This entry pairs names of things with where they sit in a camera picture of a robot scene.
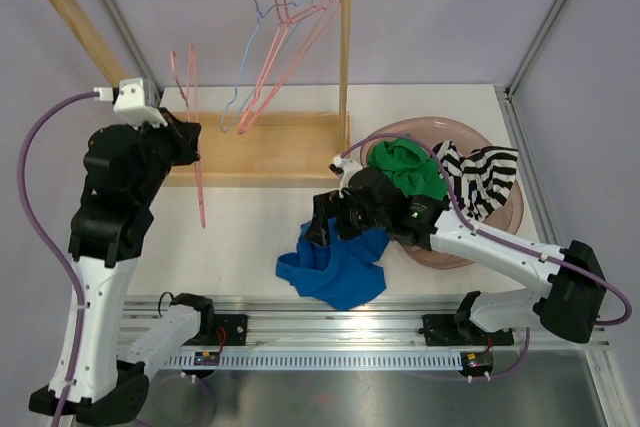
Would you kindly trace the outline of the blue tank top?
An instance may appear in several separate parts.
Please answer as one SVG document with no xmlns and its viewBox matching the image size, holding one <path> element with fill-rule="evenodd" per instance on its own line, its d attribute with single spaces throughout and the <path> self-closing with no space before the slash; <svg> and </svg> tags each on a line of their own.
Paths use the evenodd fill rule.
<svg viewBox="0 0 640 427">
<path fill-rule="evenodd" d="M 275 275 L 301 297 L 322 301 L 337 311 L 366 304 L 386 290 L 384 269 L 378 265 L 390 243 L 381 230 L 367 230 L 351 240 L 338 236 L 329 221 L 330 244 L 318 246 L 305 238 L 311 224 L 300 226 L 296 250 L 280 255 Z"/>
</svg>

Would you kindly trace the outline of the green tank top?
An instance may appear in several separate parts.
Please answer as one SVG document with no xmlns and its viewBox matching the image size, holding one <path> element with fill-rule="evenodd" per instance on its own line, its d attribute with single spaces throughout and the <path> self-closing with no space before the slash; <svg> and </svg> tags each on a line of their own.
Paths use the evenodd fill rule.
<svg viewBox="0 0 640 427">
<path fill-rule="evenodd" d="M 437 162 L 412 140 L 378 142 L 369 150 L 367 164 L 385 174 L 407 197 L 424 195 L 443 200 L 448 196 Z"/>
</svg>

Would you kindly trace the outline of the black white striped tank top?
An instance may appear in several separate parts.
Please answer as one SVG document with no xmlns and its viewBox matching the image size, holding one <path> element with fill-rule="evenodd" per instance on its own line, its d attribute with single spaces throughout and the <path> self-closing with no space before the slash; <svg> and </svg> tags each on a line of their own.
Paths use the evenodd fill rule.
<svg viewBox="0 0 640 427">
<path fill-rule="evenodd" d="M 516 181 L 517 149 L 489 145 L 464 156 L 452 140 L 445 140 L 433 151 L 465 216 L 482 222 L 506 204 Z"/>
</svg>

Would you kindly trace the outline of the light blue wire hanger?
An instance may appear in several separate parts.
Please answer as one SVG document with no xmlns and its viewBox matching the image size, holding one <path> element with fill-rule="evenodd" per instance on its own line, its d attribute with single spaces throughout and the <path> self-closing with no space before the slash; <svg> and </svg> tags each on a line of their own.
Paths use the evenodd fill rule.
<svg viewBox="0 0 640 427">
<path fill-rule="evenodd" d="M 221 114 L 221 118 L 220 118 L 220 121 L 219 121 L 219 130 L 222 133 L 228 133 L 231 130 L 231 128 L 239 120 L 239 117 L 244 112 L 244 110 L 246 109 L 246 107 L 247 107 L 247 105 L 249 103 L 250 95 L 247 95 L 245 97 L 244 101 L 235 110 L 235 113 L 232 115 L 231 120 L 229 122 L 226 121 L 226 118 L 227 118 L 227 116 L 229 114 L 229 111 L 238 102 L 240 83 L 241 83 L 241 80 L 242 80 L 242 78 L 244 76 L 244 73 L 245 73 L 245 70 L 246 70 L 246 65 L 247 65 L 247 62 L 249 60 L 251 48 L 252 48 L 252 45 L 253 45 L 256 37 L 258 36 L 258 34 L 261 31 L 263 23 L 268 19 L 269 15 L 272 12 L 274 12 L 275 10 L 277 10 L 279 7 L 301 7 L 305 3 L 311 4 L 313 2 L 313 0 L 297 0 L 297 1 L 286 1 L 286 2 L 274 1 L 270 7 L 268 7 L 266 10 L 263 10 L 261 8 L 261 4 L 260 4 L 259 0 L 251 0 L 251 1 L 252 1 L 253 5 L 254 5 L 254 9 L 255 9 L 255 17 L 256 17 L 256 19 L 255 19 L 255 27 L 254 27 L 251 35 L 249 36 L 249 38 L 247 40 L 247 43 L 246 43 L 246 46 L 244 48 L 242 61 L 240 63 L 240 66 L 239 66 L 239 69 L 238 69 L 238 73 L 237 73 L 237 76 L 236 76 L 236 79 L 235 79 L 235 83 L 233 85 L 233 94 L 229 98 L 227 103 L 225 104 L 225 106 L 223 108 L 223 111 L 222 111 L 222 114 Z"/>
</svg>

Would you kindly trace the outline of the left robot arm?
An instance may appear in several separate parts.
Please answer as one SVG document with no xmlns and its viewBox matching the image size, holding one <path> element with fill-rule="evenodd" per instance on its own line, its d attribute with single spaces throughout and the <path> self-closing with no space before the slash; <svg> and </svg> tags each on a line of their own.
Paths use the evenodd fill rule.
<svg viewBox="0 0 640 427">
<path fill-rule="evenodd" d="M 158 127 L 116 124 L 88 141 L 80 207 L 71 220 L 75 286 L 65 340 L 54 376 L 30 395 L 34 413 L 72 415 L 88 426 L 130 422 L 170 355 L 215 335 L 211 301 L 181 294 L 124 356 L 117 354 L 125 297 L 154 220 L 151 204 L 173 167 L 200 158 L 201 124 L 159 112 Z"/>
</svg>

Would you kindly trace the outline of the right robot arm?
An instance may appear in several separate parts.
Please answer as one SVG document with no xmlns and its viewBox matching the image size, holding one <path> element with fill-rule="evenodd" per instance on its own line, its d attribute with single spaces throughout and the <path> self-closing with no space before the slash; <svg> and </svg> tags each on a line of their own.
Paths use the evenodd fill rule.
<svg viewBox="0 0 640 427">
<path fill-rule="evenodd" d="M 476 343 L 503 329 L 544 327 L 555 336 L 587 343 L 605 296 L 604 275 L 593 249 L 530 242 L 459 216 L 453 203 L 406 196 L 379 170 L 340 169 L 340 187 L 313 198 L 306 240 L 328 246 L 383 231 L 403 246 L 453 255 L 505 275 L 521 289 L 465 295 L 453 320 L 456 336 Z"/>
</svg>

